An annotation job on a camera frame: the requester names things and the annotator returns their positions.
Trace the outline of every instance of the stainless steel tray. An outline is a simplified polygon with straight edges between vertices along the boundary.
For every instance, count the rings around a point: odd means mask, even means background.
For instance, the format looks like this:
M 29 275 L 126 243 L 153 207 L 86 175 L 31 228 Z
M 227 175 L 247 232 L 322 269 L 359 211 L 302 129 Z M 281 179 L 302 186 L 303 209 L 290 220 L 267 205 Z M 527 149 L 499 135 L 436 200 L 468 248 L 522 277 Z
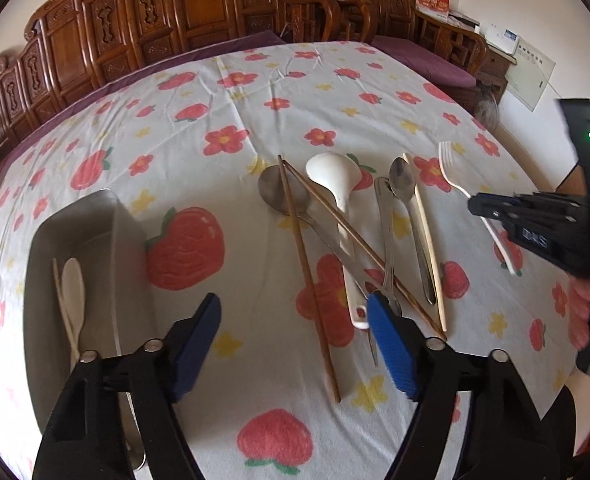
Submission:
M 53 258 L 60 270 L 72 257 L 82 267 L 86 307 L 80 352 L 94 349 L 102 357 L 113 357 L 159 336 L 144 241 L 139 224 L 109 189 L 73 202 L 35 233 L 24 285 L 24 354 L 40 431 L 70 372 L 70 345 L 54 287 Z M 120 395 L 131 465 L 137 468 L 144 462 L 144 446 L 130 400 Z

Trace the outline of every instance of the human hand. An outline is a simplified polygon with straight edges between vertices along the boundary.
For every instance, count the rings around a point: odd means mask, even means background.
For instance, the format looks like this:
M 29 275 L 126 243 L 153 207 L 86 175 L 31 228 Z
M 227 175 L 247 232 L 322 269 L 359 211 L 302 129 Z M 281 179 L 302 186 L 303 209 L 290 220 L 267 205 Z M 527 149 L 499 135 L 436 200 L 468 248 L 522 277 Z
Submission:
M 569 336 L 572 345 L 583 350 L 590 341 L 588 320 L 590 319 L 590 280 L 580 280 L 571 276 L 571 286 L 568 291 L 570 309 Z

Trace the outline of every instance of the brown wooden chopstick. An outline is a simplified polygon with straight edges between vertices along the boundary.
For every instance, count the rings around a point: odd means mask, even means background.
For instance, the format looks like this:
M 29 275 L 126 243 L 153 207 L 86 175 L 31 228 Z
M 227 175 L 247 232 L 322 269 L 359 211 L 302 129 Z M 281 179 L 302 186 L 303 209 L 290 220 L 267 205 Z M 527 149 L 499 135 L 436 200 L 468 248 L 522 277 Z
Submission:
M 309 291 L 310 301 L 313 304 L 313 316 L 315 320 L 315 330 L 317 331 L 317 338 L 319 339 L 319 347 L 322 351 L 322 358 L 324 359 L 324 366 L 326 368 L 326 375 L 330 381 L 331 393 L 333 394 L 333 400 L 340 402 L 342 397 L 339 394 L 339 386 L 337 384 L 337 377 L 335 375 L 335 368 L 331 361 L 331 352 L 328 348 L 328 339 L 326 338 L 326 332 L 324 331 L 324 325 L 322 324 L 322 317 L 319 313 L 319 303 L 317 302 L 317 295 L 315 294 L 315 285 L 313 284 L 313 274 L 310 271 L 309 258 L 306 255 L 306 247 L 304 247 L 304 240 L 301 237 L 301 229 L 299 227 L 299 218 L 295 212 L 295 204 L 293 202 L 293 196 L 291 195 L 291 186 L 284 169 L 285 161 L 278 155 L 280 163 L 280 178 L 281 184 L 284 188 L 284 195 L 286 195 L 286 202 L 289 207 L 289 216 L 293 222 L 293 235 L 295 237 L 295 244 L 297 245 L 297 254 L 299 256 L 299 264 L 301 265 L 301 271 L 304 274 L 304 281 L 306 282 L 306 288 Z
M 331 215 L 333 215 L 333 218 L 335 218 L 338 224 L 341 225 L 346 230 L 346 232 L 351 235 L 351 237 L 353 237 L 353 239 L 360 245 L 360 247 L 366 252 L 366 254 L 368 254 L 368 256 L 370 256 L 371 259 L 373 259 L 373 261 L 379 266 L 379 268 L 381 270 L 384 270 L 384 261 L 382 261 L 382 259 L 377 255 L 373 248 L 370 245 L 368 245 L 366 240 L 364 240 L 364 238 L 361 237 L 361 235 L 353 228 L 353 226 L 346 221 L 344 216 L 342 216 L 342 214 L 336 208 L 329 204 L 328 200 L 326 200 L 322 196 L 322 194 L 318 190 L 316 190 L 315 187 L 299 173 L 299 171 L 293 168 L 286 160 L 283 161 L 283 164 L 295 176 L 295 178 L 297 178 L 297 180 L 301 182 L 301 184 L 307 189 L 307 191 L 313 197 L 315 197 L 318 200 L 318 202 L 322 206 L 324 206 L 324 208 L 328 210 L 328 212 Z M 433 320 L 431 316 L 428 315 L 428 313 L 424 310 L 424 307 L 422 307 L 422 305 L 415 299 L 415 297 L 404 286 L 404 284 L 399 281 L 398 277 L 395 276 L 394 278 L 397 290 L 399 290 L 399 292 L 402 293 L 403 297 L 406 298 L 406 301 L 408 301 L 408 303 L 411 304 L 411 306 L 422 317 L 426 324 L 430 326 L 431 329 L 433 329 L 433 331 L 440 338 L 446 341 L 446 334 L 441 329 L 441 327 Z

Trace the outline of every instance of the white plastic ladle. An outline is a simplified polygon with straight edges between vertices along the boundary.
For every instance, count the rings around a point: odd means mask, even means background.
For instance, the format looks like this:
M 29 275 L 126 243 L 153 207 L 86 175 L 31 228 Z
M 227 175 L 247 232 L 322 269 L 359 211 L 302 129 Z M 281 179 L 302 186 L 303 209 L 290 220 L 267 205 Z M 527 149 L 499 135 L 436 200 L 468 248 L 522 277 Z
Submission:
M 325 187 L 333 194 L 337 208 L 348 220 L 348 198 L 361 180 L 359 166 L 339 153 L 320 153 L 306 163 L 306 173 L 313 182 Z M 341 226 L 339 226 L 339 238 L 342 249 L 353 256 L 353 242 Z M 355 328 L 367 330 L 369 323 L 365 317 L 365 299 L 346 269 L 344 269 L 344 284 L 351 322 Z

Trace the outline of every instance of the chair armrest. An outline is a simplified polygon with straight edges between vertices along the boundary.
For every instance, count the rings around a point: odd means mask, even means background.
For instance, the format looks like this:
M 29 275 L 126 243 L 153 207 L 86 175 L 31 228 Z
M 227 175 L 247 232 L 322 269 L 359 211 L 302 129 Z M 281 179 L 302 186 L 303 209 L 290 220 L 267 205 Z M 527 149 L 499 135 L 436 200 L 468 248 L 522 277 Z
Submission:
M 471 30 L 440 22 L 415 8 L 413 20 L 413 43 L 475 75 L 488 53 L 484 38 Z M 430 34 L 427 34 L 428 28 L 432 29 Z

